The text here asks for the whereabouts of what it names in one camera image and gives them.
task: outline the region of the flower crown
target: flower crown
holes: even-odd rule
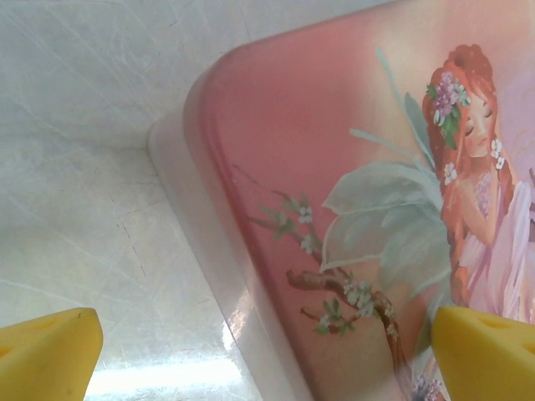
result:
[[[438,85],[427,85],[427,93],[435,103],[433,122],[441,127],[441,134],[446,144],[456,150],[455,134],[459,132],[461,120],[461,106],[467,107],[471,103],[466,88],[459,84],[451,71],[441,75]]]

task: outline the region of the white flower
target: white flower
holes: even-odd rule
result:
[[[438,124],[440,119],[441,119],[441,111],[437,109],[435,111],[435,115],[433,115],[433,124]]]
[[[398,334],[398,331],[395,329],[394,325],[393,324],[390,324],[387,328],[386,328],[386,333],[388,335],[390,335],[394,341],[398,341],[398,337],[400,336]]]
[[[504,164],[505,164],[505,158],[501,156],[498,157],[498,160],[496,162],[496,170],[501,170]]]
[[[346,280],[344,282],[344,294],[348,295],[351,290],[353,290],[353,283],[350,280]]]
[[[354,306],[359,301],[359,292],[357,290],[349,290],[346,295],[349,305]]]
[[[301,247],[307,252],[308,255],[311,255],[314,251],[314,245],[311,236],[305,236],[301,241]]]
[[[348,302],[359,309],[359,316],[371,317],[374,315],[375,305],[371,299],[371,284],[360,282],[359,286],[349,293]]]
[[[368,302],[359,308],[358,315],[361,317],[372,317],[374,316],[374,310],[375,310],[374,303]]]
[[[491,156],[494,159],[498,159],[500,157],[500,152],[502,151],[502,142],[500,142],[499,140],[493,140],[491,143],[491,147]]]
[[[299,208],[299,222],[301,224],[310,224],[312,223],[312,207],[301,207]]]
[[[321,319],[319,319],[318,326],[320,327],[329,327],[329,324],[331,323],[329,315],[324,315]]]
[[[453,163],[448,163],[444,166],[444,185],[449,185],[453,180],[457,178],[457,170],[455,170],[455,165]]]
[[[394,307],[392,307],[391,304],[388,304],[386,306],[386,308],[385,308],[385,316],[390,317],[390,318],[394,318],[396,316]]]

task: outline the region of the pink background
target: pink background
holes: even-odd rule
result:
[[[491,60],[501,106],[502,135],[520,178],[527,178],[535,150],[531,111],[535,105],[532,4],[517,0],[406,0],[240,48],[214,70],[203,108],[203,131],[221,152],[232,201],[245,224],[257,267],[287,329],[313,390],[320,399],[397,399],[390,351],[380,322],[360,319],[344,338],[322,337],[301,307],[321,310],[325,292],[292,289],[289,269],[318,265],[288,238],[247,226],[263,217],[259,204],[279,199],[253,185],[233,165],[268,189],[306,193],[323,238],[332,214],[320,206],[338,179],[359,165],[392,159],[388,150],[357,140],[366,130],[416,151],[409,125],[395,103],[375,56],[380,47],[402,94],[419,102],[433,71],[456,45],[477,43]],[[376,263],[356,271],[376,281]],[[424,316],[423,300],[409,304],[402,284],[387,295],[400,314],[405,355],[410,356]]]

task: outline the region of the blossom branch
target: blossom branch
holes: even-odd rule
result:
[[[301,314],[308,317],[315,322],[321,322],[324,317],[324,312],[313,311],[307,307],[301,308]],[[343,326],[349,326],[359,320],[359,316],[353,315],[352,317],[341,317],[338,322],[329,322],[327,329],[331,334],[338,334],[342,331]]]
[[[268,220],[262,220],[262,219],[258,219],[256,217],[248,217],[249,221],[252,221],[253,223],[255,223],[256,225],[260,226],[260,227],[264,227],[264,228],[267,228],[268,230],[272,230],[272,231],[276,231],[279,229],[279,224],[274,222],[274,221],[268,221]],[[302,236],[301,234],[299,234],[297,231],[293,230],[293,231],[285,231],[284,234],[286,234],[287,236],[290,236],[294,241],[296,241],[299,245],[301,245],[304,241],[304,236]],[[310,254],[310,256],[319,264],[321,265],[321,262],[323,260],[323,257],[322,257],[322,254],[321,252],[314,248],[312,250],[312,253]]]
[[[343,303],[352,307],[356,312],[359,312],[359,307],[354,305],[354,303],[348,299],[346,291],[344,290],[346,281],[341,277],[313,272],[301,272],[296,275],[293,271],[288,271],[286,277],[290,286],[299,290],[324,290],[334,292]],[[382,292],[373,292],[372,301],[374,303],[374,309],[378,313],[379,319],[383,323],[386,332],[386,339],[392,355],[396,380],[400,385],[403,394],[405,394],[406,397],[409,397],[412,389],[412,372],[407,366],[407,361],[403,349],[401,348],[398,334],[398,323],[395,320],[395,317],[388,312],[392,309],[392,304]]]

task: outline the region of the red hair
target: red hair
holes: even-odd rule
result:
[[[441,81],[441,75],[446,71],[453,73],[455,79],[459,80],[459,84],[466,88],[469,96],[472,94],[482,94],[486,98],[487,103],[493,111],[490,140],[494,140],[496,138],[498,105],[496,88],[492,82],[492,66],[488,58],[483,54],[479,46],[467,46],[463,44],[451,52],[444,65],[433,73],[431,85],[437,85]],[[459,199],[456,193],[456,187],[454,185],[446,186],[444,184],[444,168],[447,164],[453,163],[461,179],[471,171],[471,157],[468,155],[464,144],[468,108],[461,107],[460,130],[455,136],[456,150],[447,146],[446,141],[442,137],[441,128],[434,123],[435,103],[428,94],[424,97],[422,110],[427,121],[427,133],[431,144],[431,152],[436,163],[436,177],[441,182],[441,193],[444,199],[441,218],[448,230],[451,268],[455,272],[459,267],[459,258],[464,247],[467,231],[461,214],[461,199]],[[503,193],[502,198],[507,212],[514,191],[511,171],[507,162],[499,171],[499,179]]]

